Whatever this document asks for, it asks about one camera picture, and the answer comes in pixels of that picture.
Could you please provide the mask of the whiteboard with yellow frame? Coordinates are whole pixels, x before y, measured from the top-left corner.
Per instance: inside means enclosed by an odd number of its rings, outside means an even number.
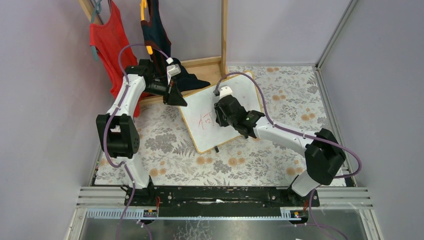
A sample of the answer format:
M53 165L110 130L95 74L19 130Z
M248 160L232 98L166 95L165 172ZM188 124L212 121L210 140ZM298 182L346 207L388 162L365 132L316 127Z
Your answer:
M232 95L247 111L262 111L259 91L246 76L237 74L223 80L219 86L231 88ZM212 150L240 136L233 127L220 127L217 124L214 103L219 97L213 93L215 87L212 85L185 96L187 106L179 108L194 147L199 153Z

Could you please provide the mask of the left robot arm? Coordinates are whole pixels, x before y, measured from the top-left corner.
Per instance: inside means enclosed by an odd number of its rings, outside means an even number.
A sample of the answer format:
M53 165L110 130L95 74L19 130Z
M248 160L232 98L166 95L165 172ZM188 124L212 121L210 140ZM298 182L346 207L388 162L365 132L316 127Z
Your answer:
M148 93L161 96L166 105L188 105L176 82L182 72L180 66L172 58L166 62L166 79L155 75L150 62L129 66L123 73L122 85L114 103L107 113L96 118L101 148L108 163L114 168L125 168L133 189L145 189L151 181L143 165L134 159L141 145L133 121L140 96Z

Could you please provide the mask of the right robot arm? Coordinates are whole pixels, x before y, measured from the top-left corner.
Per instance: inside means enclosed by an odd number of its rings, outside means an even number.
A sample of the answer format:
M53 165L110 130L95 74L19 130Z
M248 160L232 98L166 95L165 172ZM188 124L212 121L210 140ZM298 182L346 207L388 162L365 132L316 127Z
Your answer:
M266 113L247 111L232 95L220 98L213 107L220 127L231 126L244 137L268 140L304 157L306 169L289 186L298 196L305 197L320 185L330 185L346 160L344 150L328 129L302 132L272 122Z

